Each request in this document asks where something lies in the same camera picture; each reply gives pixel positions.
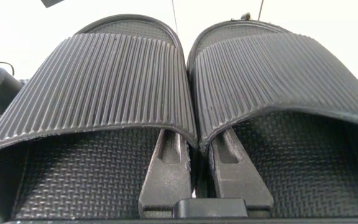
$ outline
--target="cable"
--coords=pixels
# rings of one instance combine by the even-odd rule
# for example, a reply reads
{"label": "cable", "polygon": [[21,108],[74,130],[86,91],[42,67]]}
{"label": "cable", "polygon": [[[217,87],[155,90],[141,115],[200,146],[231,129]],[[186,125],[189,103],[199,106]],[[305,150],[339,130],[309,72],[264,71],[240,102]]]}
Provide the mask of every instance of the cable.
{"label": "cable", "polygon": [[259,9],[259,15],[258,15],[258,21],[260,20],[260,15],[262,13],[262,8],[264,6],[264,0],[262,0],[262,2],[260,3],[260,9]]}
{"label": "cable", "polygon": [[12,68],[12,76],[15,76],[15,69],[13,68],[13,65],[11,65],[10,63],[7,63],[7,62],[0,62],[0,63],[9,65]]}

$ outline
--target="black slide sandal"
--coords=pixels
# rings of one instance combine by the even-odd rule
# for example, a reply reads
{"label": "black slide sandal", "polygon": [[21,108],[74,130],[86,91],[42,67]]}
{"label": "black slide sandal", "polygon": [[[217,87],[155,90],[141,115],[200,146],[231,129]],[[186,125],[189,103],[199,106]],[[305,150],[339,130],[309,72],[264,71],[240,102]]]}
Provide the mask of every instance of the black slide sandal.
{"label": "black slide sandal", "polygon": [[245,199],[250,217],[358,217],[356,78],[308,37],[234,35],[197,50],[210,30],[188,71],[212,197]]}
{"label": "black slide sandal", "polygon": [[77,34],[55,49],[0,119],[0,222],[171,217],[191,197],[197,136],[178,39],[149,17],[108,20],[122,18],[174,38]]}

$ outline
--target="ribbed rubber strap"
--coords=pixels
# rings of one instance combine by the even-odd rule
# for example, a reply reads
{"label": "ribbed rubber strap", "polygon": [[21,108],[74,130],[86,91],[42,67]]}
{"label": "ribbed rubber strap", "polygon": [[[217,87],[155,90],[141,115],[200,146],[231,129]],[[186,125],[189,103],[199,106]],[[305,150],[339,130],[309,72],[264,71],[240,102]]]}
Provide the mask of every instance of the ribbed rubber strap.
{"label": "ribbed rubber strap", "polygon": [[180,51],[161,40],[78,34],[46,59],[0,119],[0,148],[44,136],[157,127],[197,143]]}
{"label": "ribbed rubber strap", "polygon": [[358,123],[358,80],[309,37],[266,34],[219,42],[198,55],[191,75],[202,151],[220,131],[271,111]]}

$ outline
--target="rubber sandal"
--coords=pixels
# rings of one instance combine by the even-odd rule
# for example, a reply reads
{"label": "rubber sandal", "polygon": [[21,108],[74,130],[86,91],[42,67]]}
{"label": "rubber sandal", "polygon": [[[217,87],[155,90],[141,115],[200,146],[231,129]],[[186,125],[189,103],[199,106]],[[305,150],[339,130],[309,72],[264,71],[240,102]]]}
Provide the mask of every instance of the rubber sandal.
{"label": "rubber sandal", "polygon": [[217,24],[189,56],[208,195],[243,198],[250,217],[358,217],[358,80],[317,41],[269,26]]}
{"label": "rubber sandal", "polygon": [[171,217],[191,197],[188,144],[197,135],[174,31],[137,15],[95,22],[0,119],[0,222]]}

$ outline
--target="ridged pattern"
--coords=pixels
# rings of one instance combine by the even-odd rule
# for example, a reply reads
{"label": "ridged pattern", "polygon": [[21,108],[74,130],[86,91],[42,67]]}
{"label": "ridged pattern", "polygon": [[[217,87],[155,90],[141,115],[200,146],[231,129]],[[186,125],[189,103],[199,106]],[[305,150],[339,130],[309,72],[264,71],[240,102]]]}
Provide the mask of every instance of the ridged pattern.
{"label": "ridged pattern", "polygon": [[210,45],[191,75],[202,151],[221,130],[282,108],[358,123],[358,80],[309,37],[267,34]]}
{"label": "ridged pattern", "polygon": [[279,111],[233,130],[274,198],[274,218],[358,217],[358,145],[343,121]]}
{"label": "ridged pattern", "polygon": [[134,128],[33,141],[11,220],[138,218],[159,132]]}
{"label": "ridged pattern", "polygon": [[206,47],[215,43],[249,35],[290,32],[282,27],[262,21],[227,21],[205,29],[191,48],[187,67],[191,70],[196,56]]}
{"label": "ridged pattern", "polygon": [[0,119],[0,148],[124,127],[172,129],[196,144],[180,51],[161,40],[80,34],[62,42]]}

